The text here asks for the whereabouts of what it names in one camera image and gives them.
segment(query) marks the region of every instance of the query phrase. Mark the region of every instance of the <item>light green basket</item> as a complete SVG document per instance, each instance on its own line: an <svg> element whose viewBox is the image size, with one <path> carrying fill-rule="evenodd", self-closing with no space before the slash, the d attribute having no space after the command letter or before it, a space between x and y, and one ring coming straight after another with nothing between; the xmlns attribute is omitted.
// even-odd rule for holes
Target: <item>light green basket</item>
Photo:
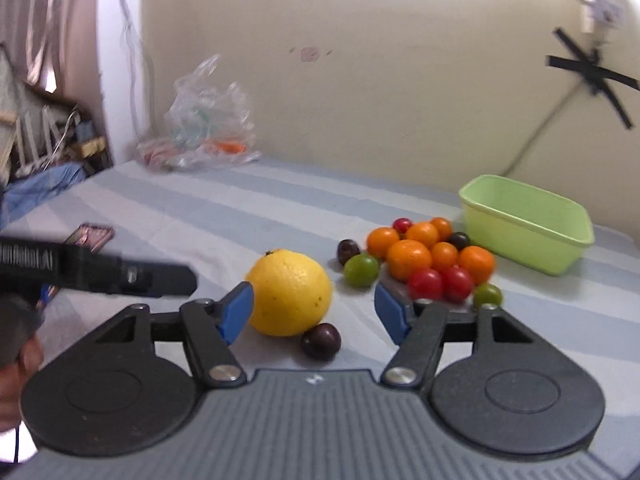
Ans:
<svg viewBox="0 0 640 480"><path fill-rule="evenodd" d="M587 210L555 193L483 175L459 195L473 243L545 274L564 273L593 245Z"/></svg>

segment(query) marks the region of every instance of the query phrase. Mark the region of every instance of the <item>smartphone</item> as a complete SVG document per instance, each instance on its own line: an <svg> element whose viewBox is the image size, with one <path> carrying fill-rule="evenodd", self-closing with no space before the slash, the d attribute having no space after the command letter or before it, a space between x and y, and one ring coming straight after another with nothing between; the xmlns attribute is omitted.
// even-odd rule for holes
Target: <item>smartphone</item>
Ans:
<svg viewBox="0 0 640 480"><path fill-rule="evenodd" d="M80 224L71 236L65 240L65 244L89 246L92 253L97 253L109 240L115 236L113 227L98 224ZM43 285L40 291L39 310L47 306L56 297L59 288L52 285Z"/></svg>

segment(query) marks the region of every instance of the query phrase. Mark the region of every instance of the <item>transparent plastic bag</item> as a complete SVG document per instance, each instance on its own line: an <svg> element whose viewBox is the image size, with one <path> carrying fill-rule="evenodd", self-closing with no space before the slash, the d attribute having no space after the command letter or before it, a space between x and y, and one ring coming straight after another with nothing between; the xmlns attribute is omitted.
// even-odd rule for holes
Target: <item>transparent plastic bag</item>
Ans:
<svg viewBox="0 0 640 480"><path fill-rule="evenodd" d="M223 91L211 84L218 56L204 60L175 82L175 100L164 115L170 136L138 146L144 164L176 170L244 164L254 148L249 99L237 83Z"/></svg>

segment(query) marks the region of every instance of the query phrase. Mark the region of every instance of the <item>green tomato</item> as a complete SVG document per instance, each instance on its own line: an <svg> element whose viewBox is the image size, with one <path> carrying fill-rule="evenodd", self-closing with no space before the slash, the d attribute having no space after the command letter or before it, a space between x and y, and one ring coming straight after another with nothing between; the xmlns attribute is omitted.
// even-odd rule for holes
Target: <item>green tomato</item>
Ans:
<svg viewBox="0 0 640 480"><path fill-rule="evenodd" d="M344 265L344 280L351 286L371 286L379 273L378 260L369 254L358 254Z"/></svg>
<svg viewBox="0 0 640 480"><path fill-rule="evenodd" d="M502 291L491 283L478 285L474 290L474 310L477 312L485 303L502 306Z"/></svg>

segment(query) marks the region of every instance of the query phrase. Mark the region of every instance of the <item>striped bed sheet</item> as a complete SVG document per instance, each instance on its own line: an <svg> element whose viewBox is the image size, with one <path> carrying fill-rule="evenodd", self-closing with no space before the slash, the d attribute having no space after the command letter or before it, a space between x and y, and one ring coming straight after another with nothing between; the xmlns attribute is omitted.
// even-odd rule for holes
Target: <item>striped bed sheet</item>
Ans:
<svg viewBox="0 0 640 480"><path fill-rule="evenodd" d="M112 224L108 250L135 258L188 262L200 275L197 298L222 297L265 251L287 248L324 265L335 282L326 316L343 349L326 368L369 368L378 375L396 348L373 310L372 290L345 287L332 260L343 238L364 241L375 227L407 216L462 222L458 197L309 166L262 160L201 173L154 174L130 162L102 172L39 206L4 234L66 238L82 222ZM504 307L588 370L607 399L592 451L624 476L640 463L640 251L626 235L595 228L596 243L560 278L498 258L492 279ZM154 312L176 299L145 300ZM65 291L51 304L40 336L47 360L135 303L133 298ZM256 368L311 368L293 339L247 327L232 346ZM469 354L447 344L442 364ZM180 346L158 354L186 366Z"/></svg>

